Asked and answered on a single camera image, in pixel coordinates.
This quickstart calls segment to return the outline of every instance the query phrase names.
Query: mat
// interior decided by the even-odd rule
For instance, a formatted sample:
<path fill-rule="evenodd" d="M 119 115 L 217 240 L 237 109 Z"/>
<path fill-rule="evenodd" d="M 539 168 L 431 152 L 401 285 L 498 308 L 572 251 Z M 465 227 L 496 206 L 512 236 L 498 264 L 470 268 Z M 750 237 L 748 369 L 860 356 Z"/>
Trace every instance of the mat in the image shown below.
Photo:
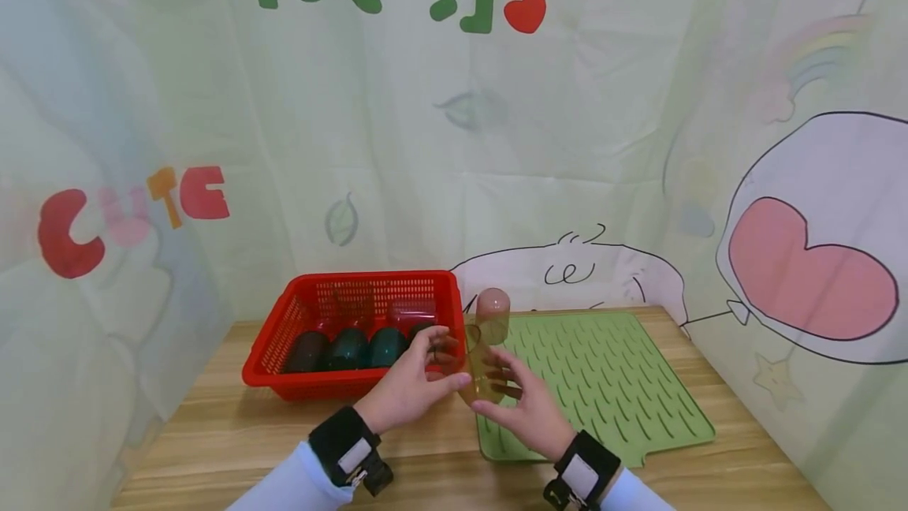
<path fill-rule="evenodd" d="M 512 315 L 506 349 L 540 375 L 575 428 L 598 438 L 628 468 L 647 453 L 705 444 L 716 429 L 643 326 L 625 312 Z M 502 405 L 514 405 L 505 398 Z M 482 455 L 544 460 L 478 416 Z"/>

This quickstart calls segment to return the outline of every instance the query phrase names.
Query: table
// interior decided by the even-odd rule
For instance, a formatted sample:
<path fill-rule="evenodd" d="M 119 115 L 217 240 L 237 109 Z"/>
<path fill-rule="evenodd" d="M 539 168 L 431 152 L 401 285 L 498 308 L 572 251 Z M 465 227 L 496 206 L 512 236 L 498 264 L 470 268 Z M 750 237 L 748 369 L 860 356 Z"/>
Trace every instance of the table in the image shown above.
<path fill-rule="evenodd" d="M 621 309 L 638 316 L 717 434 L 712 444 L 653 453 L 635 473 L 679 511 L 829 509 L 662 308 Z M 243 384 L 261 325 L 233 326 L 112 509 L 222 511 L 341 406 L 288 404 Z M 540 498 L 551 465 L 486 462 L 456 395 L 385 435 L 381 455 L 395 482 L 378 499 L 358 490 L 348 509 L 551 509 Z"/>

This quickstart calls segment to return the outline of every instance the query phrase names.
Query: white sleeve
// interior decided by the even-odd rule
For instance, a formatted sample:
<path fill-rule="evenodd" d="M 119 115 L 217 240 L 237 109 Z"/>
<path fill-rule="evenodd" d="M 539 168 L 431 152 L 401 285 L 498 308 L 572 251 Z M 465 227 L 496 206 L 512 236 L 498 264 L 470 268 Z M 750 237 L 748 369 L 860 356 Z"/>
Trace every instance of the white sleeve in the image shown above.
<path fill-rule="evenodd" d="M 601 511 L 675 511 L 627 469 L 602 501 Z"/>
<path fill-rule="evenodd" d="M 336 487 L 303 442 L 228 511 L 336 511 L 353 500 L 351 487 Z"/>

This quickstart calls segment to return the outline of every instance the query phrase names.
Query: black wrist strap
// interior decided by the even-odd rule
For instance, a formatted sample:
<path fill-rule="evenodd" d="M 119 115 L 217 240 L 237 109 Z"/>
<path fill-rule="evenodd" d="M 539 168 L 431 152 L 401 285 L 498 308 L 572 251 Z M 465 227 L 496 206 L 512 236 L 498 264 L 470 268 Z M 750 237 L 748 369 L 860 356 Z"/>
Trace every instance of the black wrist strap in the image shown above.
<path fill-rule="evenodd" d="M 558 476 L 545 486 L 543 497 L 558 511 L 570 504 L 581 511 L 599 509 L 599 498 L 620 469 L 619 457 L 581 431 L 555 464 Z"/>
<path fill-rule="evenodd" d="M 394 480 L 392 469 L 378 456 L 381 438 L 373 434 L 353 407 L 344 407 L 309 435 L 309 446 L 331 483 L 337 487 L 365 483 L 375 497 Z"/>

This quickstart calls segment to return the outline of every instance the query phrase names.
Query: basket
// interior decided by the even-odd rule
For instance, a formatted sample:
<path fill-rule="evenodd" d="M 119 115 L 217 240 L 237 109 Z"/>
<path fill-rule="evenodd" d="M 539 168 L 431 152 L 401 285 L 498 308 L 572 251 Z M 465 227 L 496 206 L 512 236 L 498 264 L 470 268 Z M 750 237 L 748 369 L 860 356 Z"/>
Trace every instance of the basket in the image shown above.
<path fill-rule="evenodd" d="M 243 367 L 248 386 L 270 387 L 286 401 L 362 397 L 388 372 L 387 368 L 282 374 L 297 337 L 325 320 L 337 331 L 353 319 L 374 321 L 369 337 L 388 325 L 394 300 L 430 301 L 437 324 L 452 328 L 456 355 L 464 355 L 463 312 L 454 274 L 446 270 L 304 274 L 287 284 Z"/>

